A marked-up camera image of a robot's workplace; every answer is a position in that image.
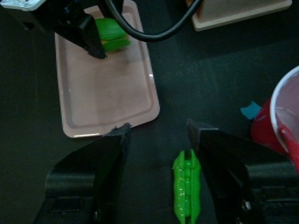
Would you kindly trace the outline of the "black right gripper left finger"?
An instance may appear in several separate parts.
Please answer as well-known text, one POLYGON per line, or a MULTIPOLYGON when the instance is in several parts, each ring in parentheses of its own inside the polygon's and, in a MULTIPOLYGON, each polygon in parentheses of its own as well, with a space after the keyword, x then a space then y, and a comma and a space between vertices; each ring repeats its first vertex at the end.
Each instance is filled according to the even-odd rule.
POLYGON ((33 224, 117 224, 131 125, 113 129, 50 170, 33 224))

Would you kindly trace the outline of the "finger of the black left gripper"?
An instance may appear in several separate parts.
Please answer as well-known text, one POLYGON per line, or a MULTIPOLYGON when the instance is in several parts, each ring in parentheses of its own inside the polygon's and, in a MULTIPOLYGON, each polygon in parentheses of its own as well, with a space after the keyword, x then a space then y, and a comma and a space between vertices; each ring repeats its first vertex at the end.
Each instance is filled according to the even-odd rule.
POLYGON ((55 27, 55 32, 73 44, 82 47, 93 57, 101 60, 107 57, 105 47, 101 43, 97 22, 91 15, 83 15, 62 22, 55 27))

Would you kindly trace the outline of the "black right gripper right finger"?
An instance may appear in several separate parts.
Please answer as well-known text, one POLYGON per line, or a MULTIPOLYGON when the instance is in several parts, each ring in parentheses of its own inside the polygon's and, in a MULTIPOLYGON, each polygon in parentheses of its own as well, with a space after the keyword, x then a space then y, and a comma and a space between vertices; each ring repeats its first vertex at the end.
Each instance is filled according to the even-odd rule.
POLYGON ((299 224, 299 175, 290 158, 207 123, 187 121, 220 224, 299 224))

